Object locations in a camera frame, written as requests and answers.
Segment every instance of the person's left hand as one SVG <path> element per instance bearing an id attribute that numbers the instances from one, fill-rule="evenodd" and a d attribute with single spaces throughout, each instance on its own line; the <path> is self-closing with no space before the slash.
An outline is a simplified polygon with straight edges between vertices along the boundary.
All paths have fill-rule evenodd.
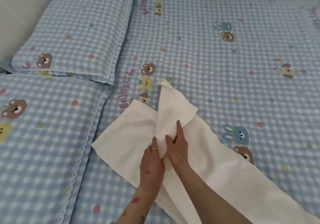
<path id="1" fill-rule="evenodd" d="M 152 144 L 144 151 L 140 164 L 140 187 L 157 197 L 165 174 L 165 163 L 160 159 L 157 138 L 153 137 Z"/>

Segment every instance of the brown bear face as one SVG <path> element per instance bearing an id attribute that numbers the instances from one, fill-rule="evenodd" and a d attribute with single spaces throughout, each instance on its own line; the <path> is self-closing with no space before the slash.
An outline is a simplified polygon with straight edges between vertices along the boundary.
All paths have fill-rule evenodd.
<path id="1" fill-rule="evenodd" d="M 27 103 L 24 99 L 13 99 L 1 112 L 1 117 L 14 120 L 19 118 L 26 110 Z"/>
<path id="2" fill-rule="evenodd" d="M 249 150 L 249 148 L 245 146 L 235 146 L 233 150 L 236 153 L 240 154 L 245 160 L 254 165 L 254 156 L 252 155 L 252 152 Z"/>
<path id="3" fill-rule="evenodd" d="M 139 95 L 138 97 L 138 101 L 149 106 L 149 102 L 150 102 L 149 95 L 146 92 L 141 93 L 141 95 Z"/>
<path id="4" fill-rule="evenodd" d="M 38 57 L 37 67 L 38 68 L 50 68 L 52 61 L 52 55 L 50 53 L 42 53 Z"/>
<path id="5" fill-rule="evenodd" d="M 229 42 L 233 42 L 235 40 L 234 35 L 229 31 L 224 31 L 221 33 L 221 35 L 222 35 L 222 40 L 229 41 Z"/>
<path id="6" fill-rule="evenodd" d="M 294 78 L 294 71 L 289 63 L 285 63 L 281 66 L 281 75 L 288 79 Z"/>
<path id="7" fill-rule="evenodd" d="M 155 12 L 156 15 L 162 16 L 162 14 L 163 14 L 163 9 L 162 9 L 161 4 L 158 4 L 158 5 L 154 8 L 154 12 Z"/>
<path id="8" fill-rule="evenodd" d="M 155 73 L 155 69 L 156 67 L 153 63 L 145 64 L 141 69 L 141 73 L 147 76 L 151 76 Z"/>

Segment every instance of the white cloth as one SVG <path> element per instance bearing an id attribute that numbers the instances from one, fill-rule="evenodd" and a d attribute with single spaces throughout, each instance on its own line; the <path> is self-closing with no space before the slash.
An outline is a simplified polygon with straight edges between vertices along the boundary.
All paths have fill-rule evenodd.
<path id="1" fill-rule="evenodd" d="M 144 149 L 155 135 L 166 172 L 156 203 L 178 224 L 201 224 L 166 152 L 165 135 L 176 135 L 179 119 L 189 143 L 191 167 L 222 198 L 253 224 L 320 223 L 306 213 L 254 165 L 222 145 L 182 93 L 167 81 L 162 85 L 158 113 L 139 101 L 131 105 L 92 144 L 97 154 L 137 187 Z"/>

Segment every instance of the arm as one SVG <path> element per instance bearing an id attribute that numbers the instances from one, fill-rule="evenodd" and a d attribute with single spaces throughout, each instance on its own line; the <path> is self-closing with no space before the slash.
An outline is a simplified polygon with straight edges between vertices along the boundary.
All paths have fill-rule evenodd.
<path id="1" fill-rule="evenodd" d="M 140 185 L 130 203 L 114 224 L 144 224 L 155 201 L 165 174 L 165 164 L 160 160 L 157 139 L 144 151 L 140 164 Z"/>
<path id="2" fill-rule="evenodd" d="M 188 163 L 188 143 L 180 121 L 177 136 L 166 136 L 168 157 L 188 193 L 202 224 L 252 224 L 233 206 L 212 190 Z"/>

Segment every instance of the wall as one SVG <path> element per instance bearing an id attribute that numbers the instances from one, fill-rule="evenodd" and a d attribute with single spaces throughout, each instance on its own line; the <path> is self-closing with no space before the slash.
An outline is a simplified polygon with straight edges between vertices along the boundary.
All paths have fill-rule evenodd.
<path id="1" fill-rule="evenodd" d="M 29 38 L 51 0 L 0 0 L 0 60 Z"/>

